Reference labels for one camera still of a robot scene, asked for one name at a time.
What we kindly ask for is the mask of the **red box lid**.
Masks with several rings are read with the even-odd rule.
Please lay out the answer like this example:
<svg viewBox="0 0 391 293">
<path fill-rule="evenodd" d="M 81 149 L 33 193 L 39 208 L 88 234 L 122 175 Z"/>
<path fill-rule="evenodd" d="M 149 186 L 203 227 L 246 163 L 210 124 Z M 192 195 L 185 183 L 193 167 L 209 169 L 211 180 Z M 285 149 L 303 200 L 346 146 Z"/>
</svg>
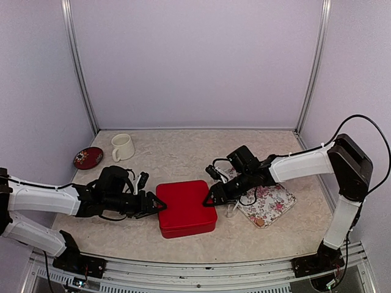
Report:
<svg viewBox="0 0 391 293">
<path fill-rule="evenodd" d="M 158 213 L 163 238 L 173 239 L 214 231 L 217 212 L 205 207 L 208 184 L 202 180 L 164 183 L 156 187 L 156 196 L 167 208 Z"/>
</svg>

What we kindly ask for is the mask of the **silver metal serving tongs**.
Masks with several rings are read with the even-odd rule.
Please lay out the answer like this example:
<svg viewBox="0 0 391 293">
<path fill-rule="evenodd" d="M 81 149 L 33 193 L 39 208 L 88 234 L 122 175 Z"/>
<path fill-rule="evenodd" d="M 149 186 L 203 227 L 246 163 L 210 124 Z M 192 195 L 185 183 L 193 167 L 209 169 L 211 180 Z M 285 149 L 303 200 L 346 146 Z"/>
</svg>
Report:
<svg viewBox="0 0 391 293">
<path fill-rule="evenodd" d="M 236 201 L 235 203 L 229 204 L 227 206 L 227 209 L 225 211 L 225 216 L 227 218 L 232 218 L 237 214 L 238 211 L 239 211 L 239 201 Z"/>
</svg>

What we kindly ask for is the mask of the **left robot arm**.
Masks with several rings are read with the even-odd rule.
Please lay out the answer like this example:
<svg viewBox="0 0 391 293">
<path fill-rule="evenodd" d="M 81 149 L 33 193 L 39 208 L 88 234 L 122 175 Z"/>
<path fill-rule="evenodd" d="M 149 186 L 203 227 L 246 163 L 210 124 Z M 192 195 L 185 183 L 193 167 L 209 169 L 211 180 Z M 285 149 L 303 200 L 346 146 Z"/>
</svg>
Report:
<svg viewBox="0 0 391 293">
<path fill-rule="evenodd" d="M 70 233 L 54 231 L 23 216 L 20 211 L 45 211 L 68 216 L 103 217 L 114 211 L 126 218 L 141 219 L 167 208 L 144 187 L 148 173 L 135 175 L 116 165 L 102 169 L 99 178 L 81 185 L 39 185 L 22 181 L 1 169 L 1 236 L 38 248 L 61 259 L 70 270 L 80 271 L 85 257 Z"/>
</svg>

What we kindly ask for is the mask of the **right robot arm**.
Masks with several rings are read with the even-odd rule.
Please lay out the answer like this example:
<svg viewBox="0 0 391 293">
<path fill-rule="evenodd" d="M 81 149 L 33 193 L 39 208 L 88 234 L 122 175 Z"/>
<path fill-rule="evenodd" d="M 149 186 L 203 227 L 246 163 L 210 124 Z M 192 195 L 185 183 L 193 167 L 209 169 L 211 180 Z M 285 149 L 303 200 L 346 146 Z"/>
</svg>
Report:
<svg viewBox="0 0 391 293">
<path fill-rule="evenodd" d="M 209 165 L 205 170 L 216 183 L 203 200 L 205 207 L 231 204 L 256 187 L 332 175 L 338 184 L 338 201 L 312 264 L 316 270 L 325 271 L 336 261 L 361 205 L 370 193 L 373 174 L 372 160 L 349 135 L 339 134 L 334 140 L 311 150 L 272 154 L 262 161 L 242 145 L 227 155 L 225 161 L 234 168 L 236 177 L 227 179 L 214 164 Z"/>
</svg>

